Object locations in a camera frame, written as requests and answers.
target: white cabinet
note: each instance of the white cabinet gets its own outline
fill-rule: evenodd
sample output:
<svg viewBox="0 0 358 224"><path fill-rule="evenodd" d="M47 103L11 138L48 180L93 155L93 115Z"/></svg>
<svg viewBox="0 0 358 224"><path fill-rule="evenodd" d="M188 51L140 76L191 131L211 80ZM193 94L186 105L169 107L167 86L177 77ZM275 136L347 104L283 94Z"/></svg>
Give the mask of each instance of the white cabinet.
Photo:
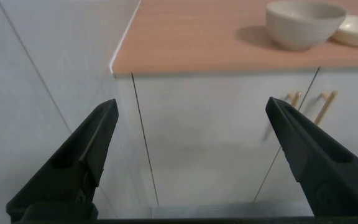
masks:
<svg viewBox="0 0 358 224"><path fill-rule="evenodd" d="M252 202L280 147L266 102L315 72L134 75L160 206Z"/></svg>
<svg viewBox="0 0 358 224"><path fill-rule="evenodd" d="M337 91L319 126L358 156L358 68L322 68L318 72L300 111L315 121L325 100L321 93ZM257 197L259 201L302 201L306 197L292 176L284 153L280 151Z"/></svg>

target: white wall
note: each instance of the white wall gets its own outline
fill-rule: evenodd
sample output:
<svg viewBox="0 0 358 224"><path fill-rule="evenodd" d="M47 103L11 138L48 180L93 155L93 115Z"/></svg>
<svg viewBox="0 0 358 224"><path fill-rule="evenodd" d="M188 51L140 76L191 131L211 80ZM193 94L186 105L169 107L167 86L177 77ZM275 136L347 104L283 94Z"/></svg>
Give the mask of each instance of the white wall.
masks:
<svg viewBox="0 0 358 224"><path fill-rule="evenodd" d="M9 221L9 199L96 105L111 98L121 113L94 199L99 217L151 216L144 172L109 71L138 3L1 1L0 223Z"/></svg>

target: kitchen counter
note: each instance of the kitchen counter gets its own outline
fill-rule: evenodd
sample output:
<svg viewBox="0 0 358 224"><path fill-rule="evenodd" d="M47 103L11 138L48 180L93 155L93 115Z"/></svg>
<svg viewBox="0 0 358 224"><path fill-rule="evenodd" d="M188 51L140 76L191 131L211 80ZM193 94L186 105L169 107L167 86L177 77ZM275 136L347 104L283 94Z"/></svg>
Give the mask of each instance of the kitchen counter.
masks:
<svg viewBox="0 0 358 224"><path fill-rule="evenodd" d="M266 33L269 0L142 0L115 59L120 74L358 66L358 48L282 50ZM350 14L358 1L337 0Z"/></svg>

